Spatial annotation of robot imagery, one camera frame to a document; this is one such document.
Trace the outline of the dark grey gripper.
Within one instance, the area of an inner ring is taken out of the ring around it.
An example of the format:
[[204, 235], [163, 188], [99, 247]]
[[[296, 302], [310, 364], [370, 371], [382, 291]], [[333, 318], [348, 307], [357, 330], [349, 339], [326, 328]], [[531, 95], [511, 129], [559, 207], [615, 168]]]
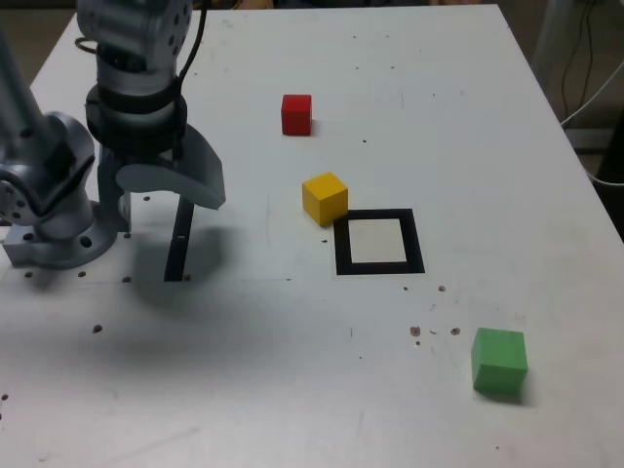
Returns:
[[117, 232], [132, 230], [132, 193], [167, 191], [218, 210], [226, 200], [223, 167], [207, 140], [191, 125], [165, 152], [99, 149], [99, 203]]

